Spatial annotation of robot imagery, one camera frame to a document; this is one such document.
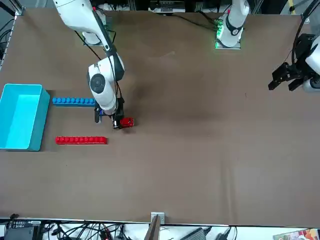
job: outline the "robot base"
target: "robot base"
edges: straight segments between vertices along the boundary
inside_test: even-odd
[[[241,50],[241,44],[238,41],[237,44],[233,47],[223,46],[219,41],[215,40],[215,49],[231,49],[231,50]]]

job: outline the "floor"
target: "floor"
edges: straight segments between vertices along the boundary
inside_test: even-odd
[[[7,6],[11,6],[9,0],[2,0]],[[294,0],[294,4],[300,2],[301,0]],[[53,8],[54,4],[52,0],[20,0],[23,6],[27,8],[38,7],[38,8]],[[290,14],[289,4],[292,0],[289,0],[286,6],[284,7],[281,14]],[[301,14],[305,8],[308,6],[309,2],[301,5],[295,10],[295,14]],[[12,17],[7,14],[3,9],[0,9],[0,26],[5,24]],[[316,9],[313,15],[310,17],[310,25],[312,33],[320,33],[320,7]],[[12,23],[8,24],[3,30],[9,30],[12,28]],[[3,236],[4,226],[0,226],[0,236]],[[72,228],[71,224],[67,224],[66,229]],[[180,239],[186,234],[192,232],[194,229],[198,228],[197,226],[166,226],[161,228],[160,239],[169,240],[169,239]],[[227,226],[217,226],[213,227],[209,234],[206,236],[208,240],[216,239],[218,233],[224,232],[228,227]],[[132,238],[132,240],[143,239],[148,229],[148,224],[128,224],[126,225],[125,234]],[[238,227],[237,240],[272,240],[273,235],[293,232],[301,230],[301,228],[280,228],[280,227]],[[232,229],[229,235],[229,240],[234,239],[234,230]]]

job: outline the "red block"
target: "red block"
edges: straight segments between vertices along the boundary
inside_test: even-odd
[[[57,136],[58,145],[106,145],[108,139],[104,136]]]

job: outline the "electronic device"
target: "electronic device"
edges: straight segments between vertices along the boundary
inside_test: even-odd
[[[38,231],[38,226],[9,228],[4,240],[41,240],[42,234]]]

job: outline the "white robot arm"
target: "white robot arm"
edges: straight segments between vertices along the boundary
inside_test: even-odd
[[[247,0],[232,0],[230,13],[222,16],[221,34],[217,35],[224,47],[232,48],[239,42],[249,10]]]
[[[87,81],[98,103],[95,109],[98,116],[103,111],[104,115],[111,117],[113,127],[118,128],[119,121],[124,117],[124,101],[115,94],[116,82],[123,78],[125,68],[116,47],[89,0],[54,0],[54,4],[65,25],[74,31],[95,34],[102,42],[106,58],[89,66]]]

